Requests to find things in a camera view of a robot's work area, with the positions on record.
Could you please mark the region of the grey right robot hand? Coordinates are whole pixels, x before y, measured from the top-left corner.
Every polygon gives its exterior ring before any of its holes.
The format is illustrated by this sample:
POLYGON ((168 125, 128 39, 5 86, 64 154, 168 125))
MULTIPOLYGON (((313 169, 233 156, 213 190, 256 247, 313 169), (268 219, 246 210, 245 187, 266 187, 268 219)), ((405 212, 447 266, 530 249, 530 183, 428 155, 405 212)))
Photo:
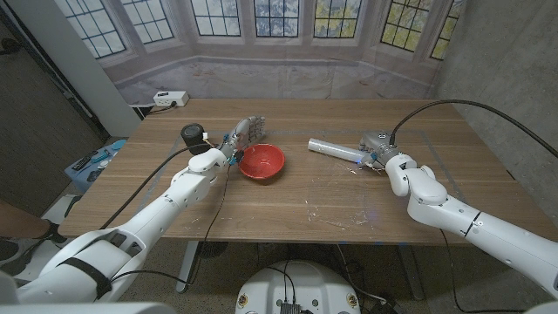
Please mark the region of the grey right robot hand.
POLYGON ((363 133, 358 150, 365 153, 364 164, 375 169, 384 169, 385 164, 399 154, 399 150, 390 144, 390 135, 384 131, 363 133))

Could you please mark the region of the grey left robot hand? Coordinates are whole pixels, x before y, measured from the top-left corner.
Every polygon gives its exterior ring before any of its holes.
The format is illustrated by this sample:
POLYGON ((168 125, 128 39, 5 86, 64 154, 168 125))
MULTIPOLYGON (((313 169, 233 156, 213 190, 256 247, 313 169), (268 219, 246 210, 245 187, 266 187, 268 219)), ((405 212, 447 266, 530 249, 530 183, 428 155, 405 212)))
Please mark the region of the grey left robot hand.
POLYGON ((264 126, 265 118, 263 116, 241 119, 236 127, 224 136, 219 150, 228 161, 231 161, 236 154, 243 152, 265 134, 264 126))

